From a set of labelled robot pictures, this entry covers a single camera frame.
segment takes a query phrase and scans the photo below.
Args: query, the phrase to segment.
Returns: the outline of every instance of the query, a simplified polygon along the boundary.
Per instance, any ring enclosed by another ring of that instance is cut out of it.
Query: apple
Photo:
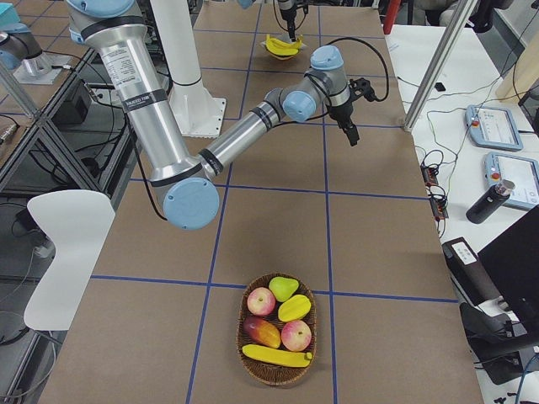
[[[247,308],[255,316],[267,316],[275,308],[275,296],[268,288],[256,288],[249,293]]]
[[[275,276],[269,282],[269,290],[271,290],[277,299],[281,303],[287,301],[294,295],[294,292],[299,288],[300,283],[291,278],[285,278],[284,276]]]
[[[300,352],[308,347],[311,338],[311,328],[303,320],[287,322],[280,332],[280,340],[292,352]]]

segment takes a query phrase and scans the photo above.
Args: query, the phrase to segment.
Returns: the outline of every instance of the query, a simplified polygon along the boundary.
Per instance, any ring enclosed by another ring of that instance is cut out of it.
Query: banana
[[[281,351],[280,349],[263,347],[255,343],[243,345],[242,352],[251,359],[289,368],[306,368],[312,361],[312,353],[310,352]]]
[[[277,38],[272,38],[269,34],[266,35],[266,49],[269,53],[279,57],[292,57],[299,53],[302,47],[302,37],[300,36],[296,42],[291,44],[286,43]]]

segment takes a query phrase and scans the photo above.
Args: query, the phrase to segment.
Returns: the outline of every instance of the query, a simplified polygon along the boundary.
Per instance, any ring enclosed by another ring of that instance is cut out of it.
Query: pear
[[[300,287],[300,283],[295,279],[285,278],[283,276],[275,276],[269,282],[268,287],[275,296],[275,299],[282,303],[294,295],[294,292]]]

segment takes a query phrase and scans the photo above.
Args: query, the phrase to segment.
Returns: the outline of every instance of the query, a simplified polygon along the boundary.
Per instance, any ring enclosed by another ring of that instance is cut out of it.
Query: black bottle
[[[502,179],[483,194],[478,201],[466,212],[466,217],[471,223],[483,223],[511,196],[515,184],[507,179]]]

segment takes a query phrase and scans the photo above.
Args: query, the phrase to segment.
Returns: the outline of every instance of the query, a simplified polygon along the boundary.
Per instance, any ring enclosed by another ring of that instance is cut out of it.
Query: wicker basket
[[[259,380],[262,383],[265,383],[266,385],[287,385],[287,384],[298,381],[312,366],[312,362],[306,368],[288,368],[288,367],[279,366],[276,364],[266,364],[264,362],[259,362],[258,360],[248,358],[242,352],[243,345],[247,345],[248,343],[256,343],[243,330],[243,321],[245,320],[247,316],[250,315],[249,310],[247,308],[247,298],[254,289],[261,286],[264,286],[265,288],[267,288],[268,285],[270,284],[270,281],[275,276],[283,276],[285,278],[296,279],[300,283],[300,286],[294,295],[305,295],[311,301],[312,308],[308,312],[308,314],[302,318],[302,320],[311,328],[311,333],[312,333],[311,343],[309,344],[307,349],[305,349],[305,352],[311,352],[313,356],[313,360],[314,358],[316,358],[317,315],[316,315],[316,306],[314,302],[314,297],[309,288],[307,288],[298,278],[296,278],[295,276],[291,276],[289,274],[280,274],[280,273],[266,274],[264,276],[261,276],[260,278],[255,279],[247,287],[247,289],[243,293],[242,305],[239,312],[236,344],[237,344],[237,351],[239,353],[240,359],[242,360],[243,366],[245,367],[247,372],[249,372],[256,380]],[[273,313],[268,316],[265,316],[264,319],[268,322],[271,322],[274,326],[277,326],[279,330],[282,330],[282,327],[285,325],[285,323],[280,321],[279,318],[277,317],[277,309],[279,305],[280,303],[277,302],[275,309],[273,310]]]

